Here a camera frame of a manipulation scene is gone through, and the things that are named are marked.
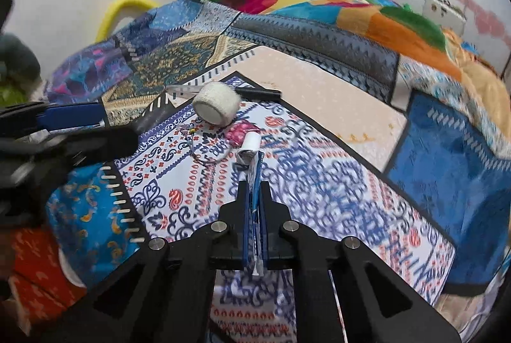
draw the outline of metal screw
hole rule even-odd
[[[165,246],[166,242],[167,241],[165,241],[163,238],[153,238],[149,241],[149,248],[154,251],[158,251]]]
[[[352,250],[356,250],[360,246],[360,240],[355,236],[348,236],[344,239],[344,245]]]
[[[227,229],[227,224],[221,220],[218,220],[211,224],[211,229],[215,232],[223,232]]]
[[[288,220],[286,222],[284,222],[284,224],[282,225],[282,227],[286,230],[286,231],[289,231],[289,232],[294,232],[294,231],[297,231],[298,228],[300,227],[300,225],[298,224],[298,222],[296,222],[295,220]]]

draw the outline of red fabric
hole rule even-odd
[[[21,229],[14,235],[13,282],[31,323],[60,316],[85,295],[60,269],[58,245],[45,228]]]

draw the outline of orange fabric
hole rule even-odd
[[[31,323],[60,316],[85,295],[64,276],[58,260],[58,245],[45,228],[21,229],[13,240],[16,251],[11,283]]]
[[[371,18],[377,13],[380,13],[379,6],[369,6],[364,11],[359,8],[344,7],[337,16],[337,26],[354,34],[367,36]]]
[[[432,48],[415,32],[381,13],[375,13],[371,17],[366,37],[461,81],[460,69],[451,62],[447,54]]]

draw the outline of colorful bedspread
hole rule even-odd
[[[446,54],[441,29],[390,0],[210,0],[252,15],[314,20],[365,36],[460,79]]]
[[[293,218],[329,238],[358,236],[431,304],[442,291],[484,292],[507,240],[511,144],[443,34],[385,0],[217,1],[145,13],[45,87],[54,102],[100,97],[109,125],[141,134],[133,157],[52,196],[54,230],[86,284],[127,258],[133,238],[186,238],[236,196],[245,174],[233,153],[204,166],[180,132],[193,126],[195,153],[214,159],[227,129],[164,91],[224,80],[282,91],[282,104],[244,102],[236,120],[262,130],[262,179]],[[211,318],[236,341],[294,341],[293,302],[289,272],[218,272]]]

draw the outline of yellow hose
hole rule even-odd
[[[101,25],[99,26],[95,41],[101,42],[110,36],[112,23],[122,9],[126,7],[136,7],[142,12],[147,12],[158,6],[159,4],[153,0],[116,0],[108,7],[101,21]]]

